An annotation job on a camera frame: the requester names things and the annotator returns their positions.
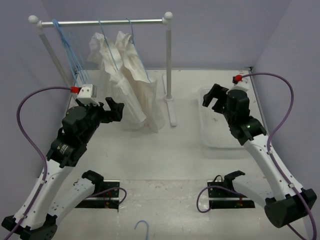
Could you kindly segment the white skirt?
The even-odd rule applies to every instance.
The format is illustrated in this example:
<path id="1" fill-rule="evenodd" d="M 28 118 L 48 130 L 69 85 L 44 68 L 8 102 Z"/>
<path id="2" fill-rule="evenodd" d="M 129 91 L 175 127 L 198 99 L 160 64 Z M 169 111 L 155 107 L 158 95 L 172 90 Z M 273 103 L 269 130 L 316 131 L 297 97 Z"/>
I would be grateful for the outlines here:
<path id="1" fill-rule="evenodd" d="M 163 112 L 157 102 L 157 79 L 145 69 L 132 34 L 119 31 L 115 46 L 122 58 L 122 72 L 127 77 L 146 116 L 145 123 L 151 131 L 157 133 L 165 125 Z"/>

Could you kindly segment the blue wire hanger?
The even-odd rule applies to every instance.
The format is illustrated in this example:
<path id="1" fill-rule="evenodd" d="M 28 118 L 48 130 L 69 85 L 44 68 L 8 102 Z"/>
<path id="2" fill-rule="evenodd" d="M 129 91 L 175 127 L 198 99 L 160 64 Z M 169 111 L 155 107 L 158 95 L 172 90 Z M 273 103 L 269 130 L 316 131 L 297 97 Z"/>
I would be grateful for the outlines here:
<path id="1" fill-rule="evenodd" d="M 131 36 L 132 36 L 132 37 L 131 37 L 131 38 L 132 38 L 131 42 L 132 42 L 132 44 L 133 44 L 133 46 L 134 46 L 134 49 L 135 49 L 135 51 L 136 51 L 136 54 L 137 54 L 137 56 L 138 56 L 138 58 L 139 58 L 139 60 L 140 60 L 140 63 L 141 63 L 141 65 L 142 65 L 142 67 L 143 67 L 143 70 L 144 70 L 144 72 L 145 72 L 145 75 L 146 75 L 146 77 L 147 77 L 147 80 L 148 80 L 149 83 L 151 83 L 149 74 L 148 74 L 148 72 L 147 72 L 147 70 L 146 70 L 146 67 L 145 67 L 145 65 L 144 65 L 141 57 L 140 57 L 139 51 L 138 51 L 137 48 L 136 48 L 136 41 L 135 41 L 135 34 L 134 34 L 134 29 L 133 29 L 133 23 L 132 23 L 132 21 L 131 21 L 130 18 L 126 18 L 126 20 L 128 21 L 128 23 L 129 23 L 129 25 L 130 25 L 130 29 L 131 29 Z"/>

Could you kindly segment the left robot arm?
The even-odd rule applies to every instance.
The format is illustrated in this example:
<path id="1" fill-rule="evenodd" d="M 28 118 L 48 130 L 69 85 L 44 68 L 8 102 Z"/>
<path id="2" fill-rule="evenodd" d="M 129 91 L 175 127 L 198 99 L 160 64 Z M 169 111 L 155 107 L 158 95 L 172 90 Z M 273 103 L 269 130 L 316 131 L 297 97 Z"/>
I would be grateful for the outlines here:
<path id="1" fill-rule="evenodd" d="M 22 240 L 50 240 L 72 209 L 84 199 L 103 193 L 104 177 L 88 170 L 62 198 L 55 198 L 100 124 L 122 120 L 125 105 L 111 97 L 105 100 L 109 110 L 104 110 L 102 102 L 98 105 L 78 103 L 68 109 L 32 192 L 16 214 L 3 219 L 2 227 Z"/>

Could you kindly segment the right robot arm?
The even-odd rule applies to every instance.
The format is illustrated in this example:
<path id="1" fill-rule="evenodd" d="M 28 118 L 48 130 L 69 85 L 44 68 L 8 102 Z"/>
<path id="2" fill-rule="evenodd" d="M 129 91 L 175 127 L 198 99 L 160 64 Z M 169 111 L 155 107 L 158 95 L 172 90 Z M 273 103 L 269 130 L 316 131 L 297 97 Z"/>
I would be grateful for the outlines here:
<path id="1" fill-rule="evenodd" d="M 237 193 L 248 197 L 264 208 L 268 220 L 277 228 L 307 216 L 317 195 L 293 177 L 268 142 L 265 128 L 250 115 L 247 93 L 214 84 L 203 97 L 203 107 L 208 107 L 213 99 L 216 103 L 212 110 L 224 116 L 230 134 L 249 152 L 265 176 L 258 181 L 250 180 L 240 170 L 229 173 L 224 178 L 224 193 L 230 197 Z"/>

